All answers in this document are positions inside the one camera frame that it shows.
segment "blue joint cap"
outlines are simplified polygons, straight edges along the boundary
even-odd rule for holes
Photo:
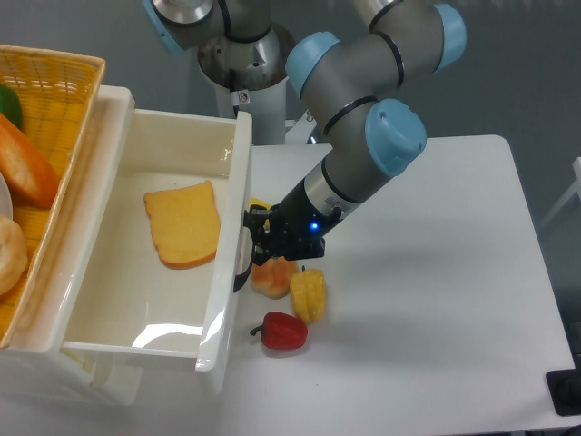
[[[460,13],[450,5],[434,5],[444,26],[444,47],[438,70],[456,62],[466,48],[466,25]]]
[[[142,5],[143,9],[145,9],[145,12],[147,13],[147,16],[149,16],[149,19],[152,22],[153,27],[155,28],[155,32],[157,32],[157,35],[162,40],[165,50],[167,50],[172,55],[183,53],[184,50],[180,47],[178,43],[175,42],[175,39],[173,39],[172,34],[170,34],[170,32],[165,28],[165,25],[163,25],[162,20],[155,13],[155,10],[153,9],[152,0],[142,0]]]
[[[331,32],[317,32],[300,41],[287,59],[287,76],[295,92],[300,95],[312,70],[322,57],[340,40]]]
[[[426,148],[424,124],[398,100],[375,103],[365,120],[365,139],[375,165],[395,177]]]

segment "white cabinet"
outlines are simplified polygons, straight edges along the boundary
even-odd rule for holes
[[[209,396],[222,388],[251,118],[133,105],[128,90],[101,87],[34,294],[0,353],[4,373],[19,374],[0,381],[2,391],[130,404],[143,368],[195,372]],[[216,257],[170,270],[153,246],[143,195],[204,180],[221,219]]]

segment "yellow basket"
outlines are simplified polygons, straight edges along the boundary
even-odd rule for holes
[[[30,263],[20,282],[0,296],[0,348],[9,345],[34,288],[104,67],[105,61],[97,57],[0,45],[0,84],[15,90],[23,111],[23,132],[61,177],[50,211],[15,204],[14,220],[25,233]]]

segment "pepper stem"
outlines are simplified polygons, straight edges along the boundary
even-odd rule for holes
[[[251,335],[252,336],[256,336],[256,333],[258,332],[263,332],[264,331],[264,324],[263,325],[259,325],[258,327],[255,327],[254,329],[251,330]]]

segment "drawer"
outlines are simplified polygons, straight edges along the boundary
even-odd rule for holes
[[[96,141],[107,150],[85,149],[51,262],[11,348],[84,367],[192,371],[207,393],[217,394],[236,309],[251,118],[129,112],[128,125],[115,126],[118,144],[111,138]],[[169,269],[153,246],[143,195],[205,180],[221,221],[215,259]]]

